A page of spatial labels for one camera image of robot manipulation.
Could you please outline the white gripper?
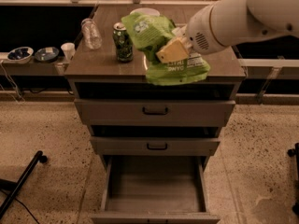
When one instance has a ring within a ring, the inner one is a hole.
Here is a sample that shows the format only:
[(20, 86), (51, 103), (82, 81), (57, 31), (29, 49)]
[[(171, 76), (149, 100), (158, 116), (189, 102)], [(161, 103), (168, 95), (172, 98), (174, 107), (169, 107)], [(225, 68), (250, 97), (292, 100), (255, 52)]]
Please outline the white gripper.
[(156, 53), (161, 63), (173, 63), (187, 59), (192, 51), (192, 44), (186, 35), (187, 26), (179, 26), (172, 30), (176, 38), (170, 40)]

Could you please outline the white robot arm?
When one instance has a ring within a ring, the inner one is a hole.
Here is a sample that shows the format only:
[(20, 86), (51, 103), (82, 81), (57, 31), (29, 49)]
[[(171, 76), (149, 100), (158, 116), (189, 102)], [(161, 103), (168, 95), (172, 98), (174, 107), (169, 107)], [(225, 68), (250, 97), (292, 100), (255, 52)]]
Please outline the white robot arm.
[(291, 35), (299, 36), (299, 0), (220, 0), (200, 9), (156, 56), (162, 63), (184, 60), (230, 46)]

